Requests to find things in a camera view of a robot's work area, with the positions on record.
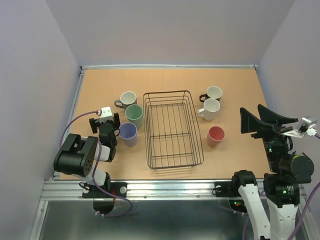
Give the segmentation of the purple plastic cup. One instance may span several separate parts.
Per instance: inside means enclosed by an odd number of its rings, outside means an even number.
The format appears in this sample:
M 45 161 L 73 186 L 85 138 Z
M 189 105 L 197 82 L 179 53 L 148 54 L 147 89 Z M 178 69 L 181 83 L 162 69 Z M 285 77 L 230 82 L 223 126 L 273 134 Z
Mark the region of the purple plastic cup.
M 134 147 L 138 142 L 138 129 L 134 123 L 125 122 L 119 127 L 119 136 L 128 147 Z

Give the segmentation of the green plastic cup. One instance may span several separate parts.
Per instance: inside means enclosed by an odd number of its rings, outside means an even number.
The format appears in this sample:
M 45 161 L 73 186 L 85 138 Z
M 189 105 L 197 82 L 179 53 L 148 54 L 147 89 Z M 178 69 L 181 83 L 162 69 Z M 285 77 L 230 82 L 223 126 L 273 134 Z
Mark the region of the green plastic cup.
M 138 104 L 132 104 L 128 106 L 125 110 L 125 116 L 127 117 L 130 123 L 133 123 L 137 129 L 140 129 L 143 126 L 144 110 Z

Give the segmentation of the grey mug white inside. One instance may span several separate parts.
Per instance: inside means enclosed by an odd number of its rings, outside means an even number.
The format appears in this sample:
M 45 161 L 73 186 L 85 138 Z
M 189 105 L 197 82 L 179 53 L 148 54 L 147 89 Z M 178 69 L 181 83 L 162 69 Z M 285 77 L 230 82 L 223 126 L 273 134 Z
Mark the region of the grey mug white inside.
M 136 105 L 137 104 L 137 96 L 132 91 L 124 92 L 119 100 L 114 101 L 114 105 L 117 108 L 121 108 L 126 110 L 130 105 Z

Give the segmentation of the red plastic cup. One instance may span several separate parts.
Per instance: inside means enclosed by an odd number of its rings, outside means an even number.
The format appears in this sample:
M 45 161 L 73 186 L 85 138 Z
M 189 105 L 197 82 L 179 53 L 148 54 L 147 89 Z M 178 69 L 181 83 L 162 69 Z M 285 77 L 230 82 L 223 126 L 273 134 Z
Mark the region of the red plastic cup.
M 225 138 L 225 131 L 219 126 L 212 126 L 207 134 L 206 142 L 210 147 L 217 146 Z

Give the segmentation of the white faceted mug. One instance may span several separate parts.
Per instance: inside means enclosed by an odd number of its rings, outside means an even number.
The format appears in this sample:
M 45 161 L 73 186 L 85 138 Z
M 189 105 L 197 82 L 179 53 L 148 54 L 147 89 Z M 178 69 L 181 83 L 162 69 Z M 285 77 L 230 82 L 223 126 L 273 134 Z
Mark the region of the white faceted mug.
M 206 121 L 213 120 L 220 110 L 220 102 L 213 98 L 204 101 L 203 107 L 197 111 L 197 115 Z

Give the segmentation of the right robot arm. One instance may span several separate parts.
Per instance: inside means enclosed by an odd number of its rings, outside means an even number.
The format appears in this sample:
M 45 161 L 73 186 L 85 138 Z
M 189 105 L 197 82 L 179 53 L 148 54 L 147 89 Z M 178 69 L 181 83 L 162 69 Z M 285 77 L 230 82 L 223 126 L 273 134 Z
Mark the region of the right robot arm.
M 240 108 L 240 132 L 262 139 L 270 173 L 263 177 L 263 190 L 269 214 L 261 202 L 258 182 L 252 171 L 234 173 L 231 192 L 244 201 L 256 240 L 293 240 L 298 231 L 296 214 L 300 204 L 300 185 L 309 184 L 315 166 L 305 153 L 293 151 L 292 138 L 317 136 L 317 119 L 301 120 L 279 115 L 257 106 L 259 117 Z

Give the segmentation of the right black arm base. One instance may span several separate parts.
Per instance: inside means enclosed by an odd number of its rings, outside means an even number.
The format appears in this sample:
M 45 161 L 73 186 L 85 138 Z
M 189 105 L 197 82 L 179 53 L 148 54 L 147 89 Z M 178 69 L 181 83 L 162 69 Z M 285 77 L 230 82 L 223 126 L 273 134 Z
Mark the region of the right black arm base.
M 212 194 L 218 198 L 235 198 L 240 196 L 231 181 L 216 181 Z

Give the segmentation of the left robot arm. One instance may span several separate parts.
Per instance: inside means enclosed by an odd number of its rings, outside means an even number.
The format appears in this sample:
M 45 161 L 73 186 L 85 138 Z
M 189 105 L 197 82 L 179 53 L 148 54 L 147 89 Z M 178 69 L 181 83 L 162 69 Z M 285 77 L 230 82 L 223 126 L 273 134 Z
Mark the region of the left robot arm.
M 96 136 L 83 138 L 79 134 L 70 133 L 60 142 L 60 149 L 53 161 L 56 172 L 78 177 L 86 184 L 82 187 L 90 191 L 94 187 L 95 193 L 106 197 L 111 193 L 111 179 L 106 172 L 98 170 L 93 164 L 97 160 L 112 162 L 116 155 L 121 125 L 119 114 L 106 113 L 102 110 L 91 111 L 99 119 L 89 119 L 89 124 Z

